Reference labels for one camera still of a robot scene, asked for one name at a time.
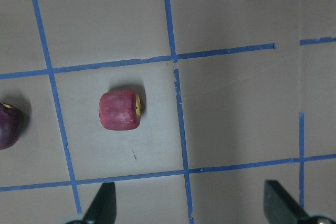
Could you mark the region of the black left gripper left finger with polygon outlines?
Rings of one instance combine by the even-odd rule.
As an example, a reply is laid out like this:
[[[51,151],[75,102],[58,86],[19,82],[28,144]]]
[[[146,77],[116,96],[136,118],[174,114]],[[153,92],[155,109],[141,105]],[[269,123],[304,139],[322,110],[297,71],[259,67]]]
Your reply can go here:
[[[116,220],[115,183],[101,184],[95,198],[87,209],[83,223],[113,224]]]

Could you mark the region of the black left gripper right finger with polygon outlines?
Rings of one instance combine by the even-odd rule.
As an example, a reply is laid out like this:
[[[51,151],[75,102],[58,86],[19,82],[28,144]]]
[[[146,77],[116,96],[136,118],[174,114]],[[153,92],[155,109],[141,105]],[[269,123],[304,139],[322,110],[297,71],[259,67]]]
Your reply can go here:
[[[264,182],[264,215],[268,223],[305,223],[310,217],[277,180]]]

